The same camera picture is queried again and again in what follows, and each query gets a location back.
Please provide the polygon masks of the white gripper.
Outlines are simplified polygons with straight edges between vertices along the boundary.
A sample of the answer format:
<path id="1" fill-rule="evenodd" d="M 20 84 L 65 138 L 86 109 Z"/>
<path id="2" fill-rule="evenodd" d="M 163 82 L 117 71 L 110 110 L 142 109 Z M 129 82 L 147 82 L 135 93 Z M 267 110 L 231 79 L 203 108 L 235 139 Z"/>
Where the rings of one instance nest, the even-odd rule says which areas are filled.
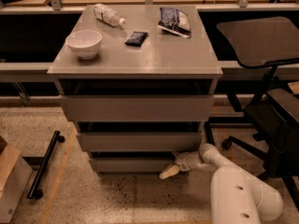
<path id="1" fill-rule="evenodd" d="M 179 170 L 182 172 L 189 172 L 191 170 L 199 169 L 201 167 L 199 152 L 194 151 L 179 153 L 176 156 L 175 164 L 170 164 L 159 174 L 159 177 L 161 179 L 167 179 L 171 176 L 177 175 Z"/>

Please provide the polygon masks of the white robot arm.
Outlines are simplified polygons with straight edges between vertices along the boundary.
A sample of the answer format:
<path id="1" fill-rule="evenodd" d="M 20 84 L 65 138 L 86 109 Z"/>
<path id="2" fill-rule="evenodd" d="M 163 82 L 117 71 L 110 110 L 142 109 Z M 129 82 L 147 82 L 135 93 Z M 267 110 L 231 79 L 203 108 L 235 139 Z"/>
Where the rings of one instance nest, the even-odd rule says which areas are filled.
<path id="1" fill-rule="evenodd" d="M 167 179 L 179 172 L 215 172 L 210 182 L 212 224 L 262 224 L 277 219 L 283 211 L 280 193 L 258 177 L 220 154 L 209 143 L 197 151 L 177 153 L 161 173 Z"/>

